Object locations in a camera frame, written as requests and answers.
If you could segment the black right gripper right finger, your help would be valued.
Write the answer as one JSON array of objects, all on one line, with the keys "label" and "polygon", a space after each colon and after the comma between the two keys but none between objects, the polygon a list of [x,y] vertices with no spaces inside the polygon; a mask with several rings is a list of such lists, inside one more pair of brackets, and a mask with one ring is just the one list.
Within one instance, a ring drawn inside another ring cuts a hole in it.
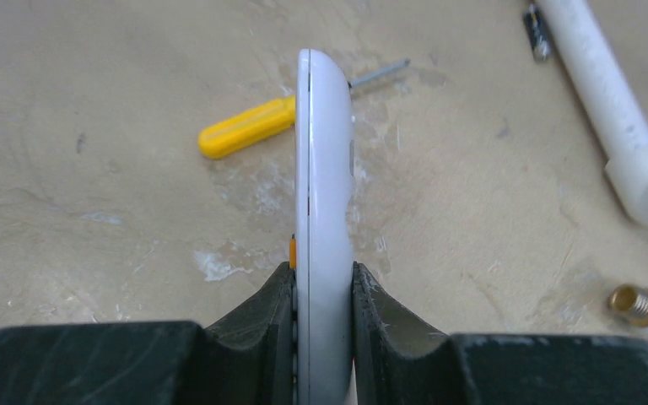
[{"label": "black right gripper right finger", "polygon": [[648,404],[648,342],[609,335],[446,334],[354,264],[361,404]]}]

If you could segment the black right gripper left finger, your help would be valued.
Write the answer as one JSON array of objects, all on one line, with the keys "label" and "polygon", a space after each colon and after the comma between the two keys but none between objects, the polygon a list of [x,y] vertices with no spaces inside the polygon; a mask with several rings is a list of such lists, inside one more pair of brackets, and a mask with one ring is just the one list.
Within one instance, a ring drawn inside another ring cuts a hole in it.
[{"label": "black right gripper left finger", "polygon": [[282,263],[214,324],[0,329],[0,404],[290,404],[294,271]]}]

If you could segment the white remote control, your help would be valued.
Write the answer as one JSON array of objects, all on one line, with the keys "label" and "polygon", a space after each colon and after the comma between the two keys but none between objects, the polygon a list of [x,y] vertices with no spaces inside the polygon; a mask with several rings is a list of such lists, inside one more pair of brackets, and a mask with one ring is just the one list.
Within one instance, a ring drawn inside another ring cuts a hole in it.
[{"label": "white remote control", "polygon": [[326,53],[300,51],[295,101],[298,402],[343,404],[353,357],[354,123],[348,81]]}]

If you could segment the black AA battery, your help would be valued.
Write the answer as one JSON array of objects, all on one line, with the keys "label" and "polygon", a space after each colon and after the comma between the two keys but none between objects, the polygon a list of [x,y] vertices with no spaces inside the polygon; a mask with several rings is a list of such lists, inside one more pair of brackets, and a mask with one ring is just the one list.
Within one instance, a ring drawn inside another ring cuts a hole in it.
[{"label": "black AA battery", "polygon": [[546,62],[553,53],[553,46],[549,39],[547,25],[535,3],[527,6],[522,21],[532,49],[533,60],[538,63]]}]

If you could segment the yellow handled screwdriver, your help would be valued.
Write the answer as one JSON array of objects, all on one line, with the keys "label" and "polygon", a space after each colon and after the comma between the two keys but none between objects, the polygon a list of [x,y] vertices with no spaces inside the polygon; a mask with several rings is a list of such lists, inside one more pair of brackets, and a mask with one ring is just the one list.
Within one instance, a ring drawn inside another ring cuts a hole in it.
[{"label": "yellow handled screwdriver", "polygon": [[292,127],[298,111],[295,95],[270,100],[204,128],[198,147],[204,157],[221,159]]}]

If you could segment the white PVC pipe frame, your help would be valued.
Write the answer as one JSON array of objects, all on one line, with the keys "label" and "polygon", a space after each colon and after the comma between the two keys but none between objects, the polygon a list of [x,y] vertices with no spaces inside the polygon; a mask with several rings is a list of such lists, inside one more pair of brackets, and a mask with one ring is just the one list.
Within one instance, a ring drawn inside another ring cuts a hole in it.
[{"label": "white PVC pipe frame", "polygon": [[541,1],[558,52],[607,156],[626,213],[648,227],[648,122],[585,1]]}]

